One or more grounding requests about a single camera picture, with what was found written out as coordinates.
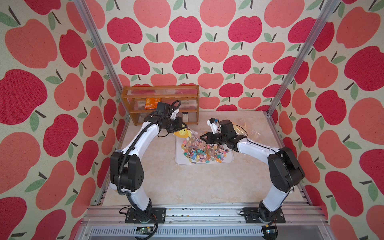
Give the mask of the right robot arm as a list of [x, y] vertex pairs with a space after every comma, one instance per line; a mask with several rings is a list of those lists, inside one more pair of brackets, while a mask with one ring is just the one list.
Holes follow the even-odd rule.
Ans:
[[260, 202], [255, 215], [260, 222], [272, 223], [280, 214], [284, 200], [294, 186], [305, 177], [305, 172], [292, 149], [272, 148], [248, 139], [248, 135], [238, 134], [230, 120], [211, 118], [207, 120], [210, 132], [200, 136], [207, 144], [226, 145], [231, 151], [254, 157], [269, 167], [272, 186], [267, 196]]

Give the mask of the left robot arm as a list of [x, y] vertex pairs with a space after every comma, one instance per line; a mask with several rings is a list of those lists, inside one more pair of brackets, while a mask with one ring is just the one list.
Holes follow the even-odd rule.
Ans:
[[172, 104], [159, 102], [157, 108], [145, 116], [141, 129], [128, 146], [111, 155], [111, 185], [117, 188], [119, 195], [127, 197], [131, 204], [129, 213], [133, 213], [141, 223], [155, 220], [152, 201], [142, 187], [145, 172], [141, 157], [161, 130], [173, 134], [187, 128], [182, 118], [177, 116], [181, 104], [180, 100]]

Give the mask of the ziploc bag of yellow candies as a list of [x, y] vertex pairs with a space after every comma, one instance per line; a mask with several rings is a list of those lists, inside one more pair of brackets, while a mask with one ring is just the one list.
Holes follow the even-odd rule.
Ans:
[[192, 144], [192, 143], [205, 144], [205, 142], [201, 139], [202, 134], [205, 134], [205, 132], [195, 131], [189, 128], [173, 133], [174, 136], [178, 137], [179, 139], [185, 140], [189, 144]]

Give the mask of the ziploc bag of colourful candies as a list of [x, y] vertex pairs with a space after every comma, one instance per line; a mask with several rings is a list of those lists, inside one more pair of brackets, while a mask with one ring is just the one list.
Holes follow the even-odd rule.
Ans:
[[261, 134], [255, 130], [241, 126], [243, 133], [247, 136], [248, 140], [252, 142], [258, 142], [261, 138]]

